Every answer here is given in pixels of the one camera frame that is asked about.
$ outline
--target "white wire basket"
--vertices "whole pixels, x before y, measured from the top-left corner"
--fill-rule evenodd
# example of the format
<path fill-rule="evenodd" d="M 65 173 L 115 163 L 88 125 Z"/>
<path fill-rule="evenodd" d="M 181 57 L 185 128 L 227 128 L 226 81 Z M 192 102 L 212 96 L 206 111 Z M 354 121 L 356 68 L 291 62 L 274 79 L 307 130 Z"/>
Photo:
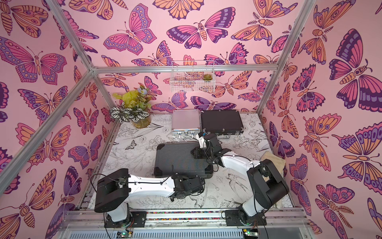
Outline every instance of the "white wire basket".
<path fill-rule="evenodd" d="M 183 67 L 183 60 L 172 61 L 172 70 L 170 76 L 170 88 L 171 92 L 175 93 L 178 91 L 185 92 L 215 92 L 215 71 L 214 62 L 211 65 L 196 65 L 189 66 L 188 69 Z M 205 60 L 194 60 L 194 62 L 206 63 Z M 205 74 L 212 75 L 212 80 L 205 81 L 203 76 Z"/>

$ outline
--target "flower vase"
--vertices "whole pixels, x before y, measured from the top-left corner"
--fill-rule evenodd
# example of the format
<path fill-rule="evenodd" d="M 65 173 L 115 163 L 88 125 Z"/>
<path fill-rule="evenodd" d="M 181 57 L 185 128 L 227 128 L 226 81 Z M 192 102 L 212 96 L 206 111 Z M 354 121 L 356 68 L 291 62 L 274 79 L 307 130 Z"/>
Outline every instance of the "flower vase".
<path fill-rule="evenodd" d="M 134 122 L 131 120 L 131 123 L 136 128 L 146 128 L 151 123 L 151 115 L 149 115 L 148 117 L 144 119 L 140 119 L 138 122 Z"/>

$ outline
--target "black case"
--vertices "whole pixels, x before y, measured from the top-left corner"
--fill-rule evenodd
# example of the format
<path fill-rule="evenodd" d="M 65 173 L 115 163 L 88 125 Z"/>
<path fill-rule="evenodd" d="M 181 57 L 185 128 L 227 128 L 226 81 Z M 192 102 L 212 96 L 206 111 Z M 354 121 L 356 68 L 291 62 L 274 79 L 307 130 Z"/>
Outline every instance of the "black case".
<path fill-rule="evenodd" d="M 202 111 L 202 129 L 216 135 L 238 135 L 244 132 L 243 122 L 237 110 Z"/>
<path fill-rule="evenodd" d="M 169 142 L 157 146 L 154 177 L 167 177 L 178 173 L 189 178 L 197 175 L 209 179 L 213 166 L 206 159 L 195 159 L 191 150 L 199 147 L 198 142 Z"/>

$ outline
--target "beige cloth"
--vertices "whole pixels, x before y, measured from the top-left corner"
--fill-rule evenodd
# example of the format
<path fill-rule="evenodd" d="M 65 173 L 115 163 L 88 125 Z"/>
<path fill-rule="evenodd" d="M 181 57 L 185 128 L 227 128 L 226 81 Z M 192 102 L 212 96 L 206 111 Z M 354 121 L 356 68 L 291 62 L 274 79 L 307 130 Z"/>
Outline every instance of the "beige cloth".
<path fill-rule="evenodd" d="M 261 156 L 260 161 L 263 161 L 265 159 L 269 159 L 269 160 L 272 161 L 272 163 L 275 165 L 275 167 L 277 168 L 277 170 L 280 173 L 280 175 L 284 174 L 285 159 L 277 157 L 276 155 L 274 155 L 274 154 L 272 154 L 271 152 L 268 152 L 268 151 L 266 151 L 263 154 L 263 156 Z M 281 208 L 282 207 L 281 200 L 278 201 L 274 206 L 277 207 L 277 208 Z"/>

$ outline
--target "pink wall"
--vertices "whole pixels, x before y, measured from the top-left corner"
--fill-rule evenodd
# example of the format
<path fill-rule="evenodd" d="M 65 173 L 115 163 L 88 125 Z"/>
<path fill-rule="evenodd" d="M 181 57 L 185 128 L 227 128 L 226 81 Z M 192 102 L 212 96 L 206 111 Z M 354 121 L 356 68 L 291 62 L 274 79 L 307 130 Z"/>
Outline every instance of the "pink wall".
<path fill-rule="evenodd" d="M 380 1 L 340 2 L 336 21 L 329 20 L 331 13 L 320 15 L 335 4 L 317 2 L 317 19 L 323 20 L 315 24 L 310 13 L 299 52 L 289 59 L 297 73 L 279 79 L 267 104 L 271 109 L 273 101 L 275 112 L 266 107 L 262 116 L 275 154 L 286 159 L 293 200 L 304 207 L 317 238 L 380 238 L 382 51 L 376 46 L 382 32 L 370 24 L 382 21 L 375 14 Z M 326 30 L 319 40 L 316 29 Z M 364 65 L 372 70 L 356 70 Z M 351 72 L 353 81 L 341 84 Z"/>

